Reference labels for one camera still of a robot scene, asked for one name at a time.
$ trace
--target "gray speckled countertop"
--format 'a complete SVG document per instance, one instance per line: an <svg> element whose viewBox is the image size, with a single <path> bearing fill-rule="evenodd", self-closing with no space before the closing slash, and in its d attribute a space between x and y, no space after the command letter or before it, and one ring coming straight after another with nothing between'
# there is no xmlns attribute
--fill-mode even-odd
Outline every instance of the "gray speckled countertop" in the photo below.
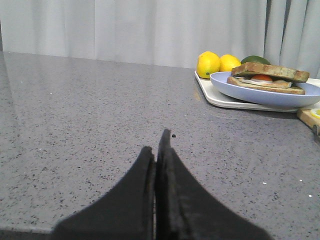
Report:
<svg viewBox="0 0 320 240"><path fill-rule="evenodd" d="M156 156L164 128L190 172L233 211L276 240L320 239L320 146L295 114L215 107L194 69L8 52L0 239L49 233L108 192L143 146Z"/></svg>

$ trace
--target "plate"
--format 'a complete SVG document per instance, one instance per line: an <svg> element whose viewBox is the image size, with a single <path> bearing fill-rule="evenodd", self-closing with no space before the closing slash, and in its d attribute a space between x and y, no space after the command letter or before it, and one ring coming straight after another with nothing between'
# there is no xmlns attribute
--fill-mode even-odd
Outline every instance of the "plate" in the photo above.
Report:
<svg viewBox="0 0 320 240"><path fill-rule="evenodd" d="M250 103L277 108L301 108L320 101L320 87L309 83L296 83L305 95L279 93L236 86L227 83L231 72L215 72L210 75L212 85L221 93Z"/></svg>

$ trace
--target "yellow lemon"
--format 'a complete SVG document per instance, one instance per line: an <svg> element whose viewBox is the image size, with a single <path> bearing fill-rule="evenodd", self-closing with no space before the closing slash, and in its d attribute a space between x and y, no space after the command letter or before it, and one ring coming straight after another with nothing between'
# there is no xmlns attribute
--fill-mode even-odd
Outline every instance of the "yellow lemon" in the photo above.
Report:
<svg viewBox="0 0 320 240"><path fill-rule="evenodd" d="M220 58L217 54L211 51L205 51L198 57L196 63L196 72L200 78L209 79L210 74L219 71Z"/></svg>
<svg viewBox="0 0 320 240"><path fill-rule="evenodd" d="M231 69L241 65L238 58L233 55L226 54L220 57L220 72L230 72Z"/></svg>
<svg viewBox="0 0 320 240"><path fill-rule="evenodd" d="M320 119L320 108L313 108L310 110L310 114L317 119Z"/></svg>

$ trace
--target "bread slice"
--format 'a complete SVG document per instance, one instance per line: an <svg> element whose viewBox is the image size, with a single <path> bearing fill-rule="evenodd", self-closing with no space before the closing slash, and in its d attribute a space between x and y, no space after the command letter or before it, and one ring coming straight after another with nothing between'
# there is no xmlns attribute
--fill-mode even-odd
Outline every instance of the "bread slice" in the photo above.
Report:
<svg viewBox="0 0 320 240"><path fill-rule="evenodd" d="M256 89L256 90L263 90L268 92L275 92L275 93L282 93L282 94L298 94L304 95L306 94L305 90L298 86L292 86L289 88L278 88L278 87L270 87L270 86L259 86L250 83L244 83L239 81L236 77L229 76L227 79L228 84L236 85L239 87L249 88L249 89Z"/></svg>
<svg viewBox="0 0 320 240"><path fill-rule="evenodd" d="M234 67L231 75L234 77L251 77L257 74L269 75L277 79L289 80L293 83L305 83L309 78L309 72L299 71L293 68L267 65L258 62L246 62Z"/></svg>

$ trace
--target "rectangular tray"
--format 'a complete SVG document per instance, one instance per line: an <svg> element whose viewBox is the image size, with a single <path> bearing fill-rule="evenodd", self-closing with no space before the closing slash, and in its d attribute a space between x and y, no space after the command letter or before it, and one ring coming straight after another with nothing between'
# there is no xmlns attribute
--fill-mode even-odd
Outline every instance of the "rectangular tray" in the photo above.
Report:
<svg viewBox="0 0 320 240"><path fill-rule="evenodd" d="M260 111L270 111L270 112L284 112L284 113L295 113L299 108L272 108L269 106L264 106L261 104L251 103L247 101L242 101L235 99L233 97L224 95L219 92L211 83L210 79L201 78L198 76L197 72L194 71L194 76L198 81L205 99L212 105L227 109L246 109L246 110L260 110ZM320 87L319 79L309 78L307 83L313 84ZM304 109L320 109L320 101L309 106L303 107Z"/></svg>

